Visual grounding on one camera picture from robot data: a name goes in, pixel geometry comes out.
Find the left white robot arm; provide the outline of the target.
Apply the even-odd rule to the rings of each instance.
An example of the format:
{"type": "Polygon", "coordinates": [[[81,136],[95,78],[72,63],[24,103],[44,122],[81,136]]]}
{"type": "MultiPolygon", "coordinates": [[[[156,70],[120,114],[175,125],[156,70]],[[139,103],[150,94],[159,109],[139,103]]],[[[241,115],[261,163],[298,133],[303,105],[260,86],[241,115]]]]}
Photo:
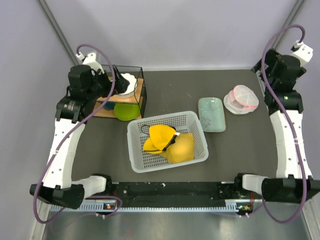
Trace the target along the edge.
{"type": "Polygon", "coordinates": [[[93,111],[98,98],[107,98],[125,92],[126,79],[113,65],[115,80],[106,72],[94,70],[89,65],[75,65],[68,73],[66,95],[57,103],[55,131],[50,150],[54,160],[41,179],[32,184],[29,193],[40,201],[69,209],[78,209],[83,200],[98,194],[109,198],[114,191],[111,178],[100,173],[72,181],[72,168],[86,117],[93,111]]]}

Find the yellow bra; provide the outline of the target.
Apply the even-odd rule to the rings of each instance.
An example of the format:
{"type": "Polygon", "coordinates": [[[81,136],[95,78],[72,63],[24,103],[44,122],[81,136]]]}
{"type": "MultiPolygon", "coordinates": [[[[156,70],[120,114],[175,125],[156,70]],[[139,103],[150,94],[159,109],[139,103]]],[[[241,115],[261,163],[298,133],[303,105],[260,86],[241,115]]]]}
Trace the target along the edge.
{"type": "Polygon", "coordinates": [[[148,139],[142,150],[160,155],[171,164],[179,164],[195,159],[195,143],[192,133],[180,133],[173,126],[156,124],[143,125],[148,128],[148,139]]]}

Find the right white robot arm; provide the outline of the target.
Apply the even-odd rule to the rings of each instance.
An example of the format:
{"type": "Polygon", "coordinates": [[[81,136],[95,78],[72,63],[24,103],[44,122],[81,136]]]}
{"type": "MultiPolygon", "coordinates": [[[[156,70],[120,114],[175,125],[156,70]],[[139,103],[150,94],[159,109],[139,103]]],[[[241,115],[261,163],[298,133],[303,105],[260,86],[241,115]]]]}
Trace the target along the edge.
{"type": "Polygon", "coordinates": [[[299,204],[320,192],[320,182],[315,180],[309,169],[305,154],[302,119],[302,96],[294,89],[296,81],[306,73],[295,50],[291,55],[282,55],[275,49],[267,51],[252,71],[259,77],[262,86],[271,89],[285,108],[291,123],[265,88],[264,102],[275,134],[277,148],[277,170],[275,178],[253,173],[239,173],[235,177],[233,192],[245,198],[251,192],[261,195],[267,202],[299,204]]]}

